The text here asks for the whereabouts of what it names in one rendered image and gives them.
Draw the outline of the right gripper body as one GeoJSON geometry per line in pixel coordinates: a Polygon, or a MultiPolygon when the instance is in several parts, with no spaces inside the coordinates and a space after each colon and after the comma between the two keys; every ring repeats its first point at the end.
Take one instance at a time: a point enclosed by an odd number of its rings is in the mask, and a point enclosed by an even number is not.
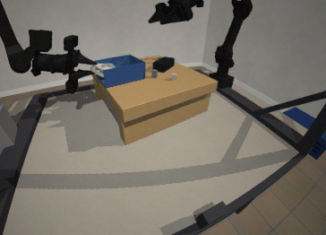
{"type": "Polygon", "coordinates": [[[190,21],[193,18],[193,11],[191,9],[192,6],[193,6],[192,0],[182,0],[182,1],[179,1],[179,2],[174,0],[174,1],[168,2],[168,4],[169,4],[169,6],[167,6],[165,3],[158,3],[158,4],[155,5],[155,7],[157,5],[159,5],[163,15],[167,16],[167,14],[168,14],[167,12],[170,13],[172,11],[170,9],[173,8],[173,4],[179,4],[180,8],[182,10],[182,13],[184,15],[185,20],[190,21]],[[187,2],[183,2],[183,1],[187,1],[187,2]],[[189,7],[189,3],[190,3],[191,7],[189,7]]]}

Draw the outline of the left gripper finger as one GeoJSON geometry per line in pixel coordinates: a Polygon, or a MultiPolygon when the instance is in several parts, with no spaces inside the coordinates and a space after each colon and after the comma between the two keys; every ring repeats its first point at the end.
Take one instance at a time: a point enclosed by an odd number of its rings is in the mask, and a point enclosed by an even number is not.
{"type": "Polygon", "coordinates": [[[79,64],[86,64],[86,65],[96,65],[97,64],[96,62],[83,56],[79,49],[73,53],[73,62],[79,63],[79,64]]]}
{"type": "Polygon", "coordinates": [[[78,79],[92,74],[95,73],[93,73],[92,71],[78,69],[77,72],[73,75],[73,82],[76,83],[78,79]]]}

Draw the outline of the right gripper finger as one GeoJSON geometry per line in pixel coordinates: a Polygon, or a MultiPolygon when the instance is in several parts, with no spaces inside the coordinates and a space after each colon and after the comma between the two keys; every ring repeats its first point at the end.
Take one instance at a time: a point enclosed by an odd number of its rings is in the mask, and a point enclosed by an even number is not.
{"type": "Polygon", "coordinates": [[[153,22],[159,22],[164,18],[164,15],[159,7],[159,5],[156,6],[156,12],[150,17],[148,20],[149,23],[153,22]]]}
{"type": "Polygon", "coordinates": [[[179,4],[173,5],[172,11],[160,21],[160,24],[162,25],[173,22],[185,22],[184,15],[179,4]]]}

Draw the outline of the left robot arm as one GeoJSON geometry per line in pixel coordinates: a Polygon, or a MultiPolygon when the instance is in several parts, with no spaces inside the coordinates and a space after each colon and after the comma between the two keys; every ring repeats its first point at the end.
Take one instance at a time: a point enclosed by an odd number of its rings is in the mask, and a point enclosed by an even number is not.
{"type": "Polygon", "coordinates": [[[26,73],[30,70],[30,61],[33,58],[30,71],[34,76],[40,75],[41,71],[49,72],[47,69],[47,59],[50,54],[41,54],[40,52],[48,52],[52,48],[52,31],[29,30],[29,35],[30,46],[23,50],[14,35],[0,0],[0,37],[4,43],[10,67],[18,74],[26,73]],[[27,54],[25,54],[26,52],[27,54]]]}

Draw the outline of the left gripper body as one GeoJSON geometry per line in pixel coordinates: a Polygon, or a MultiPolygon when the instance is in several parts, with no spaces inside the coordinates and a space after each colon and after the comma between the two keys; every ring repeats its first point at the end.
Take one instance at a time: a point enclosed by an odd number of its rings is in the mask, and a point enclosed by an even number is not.
{"type": "Polygon", "coordinates": [[[47,59],[47,69],[51,74],[63,73],[69,74],[68,80],[65,83],[66,91],[70,94],[74,94],[78,88],[78,80],[73,82],[73,75],[77,72],[74,71],[73,53],[77,50],[74,48],[78,46],[78,36],[70,35],[64,38],[64,50],[68,51],[69,56],[50,55],[47,59]],[[71,50],[70,50],[71,49],[71,50]],[[69,60],[69,62],[68,62],[69,60]],[[72,68],[72,71],[71,71],[72,68]],[[73,86],[72,86],[72,85],[73,86]]]}

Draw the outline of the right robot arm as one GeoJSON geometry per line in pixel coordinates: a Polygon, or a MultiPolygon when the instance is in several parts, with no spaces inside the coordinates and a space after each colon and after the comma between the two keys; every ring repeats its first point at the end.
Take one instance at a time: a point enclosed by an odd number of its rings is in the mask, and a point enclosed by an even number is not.
{"type": "MultiPolygon", "coordinates": [[[[203,7],[202,0],[192,0],[193,6],[203,7]]],[[[233,21],[231,22],[230,28],[228,30],[227,36],[222,46],[218,46],[215,52],[216,63],[219,64],[218,70],[215,73],[216,76],[221,78],[229,77],[228,69],[234,66],[234,61],[232,59],[234,43],[236,41],[236,37],[244,19],[246,19],[250,12],[253,9],[253,5],[251,0],[232,0],[233,9],[233,21]],[[226,65],[227,64],[227,65],[226,65]],[[229,68],[227,68],[229,67],[229,68]]]]}

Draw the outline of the blue open tray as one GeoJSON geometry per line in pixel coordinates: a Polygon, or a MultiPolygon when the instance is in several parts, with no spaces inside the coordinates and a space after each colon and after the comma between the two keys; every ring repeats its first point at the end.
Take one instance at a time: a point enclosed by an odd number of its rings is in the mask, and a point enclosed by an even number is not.
{"type": "Polygon", "coordinates": [[[104,77],[97,75],[105,88],[145,79],[146,62],[137,57],[126,55],[95,60],[94,62],[98,64],[112,63],[115,66],[115,68],[103,70],[104,77]]]}

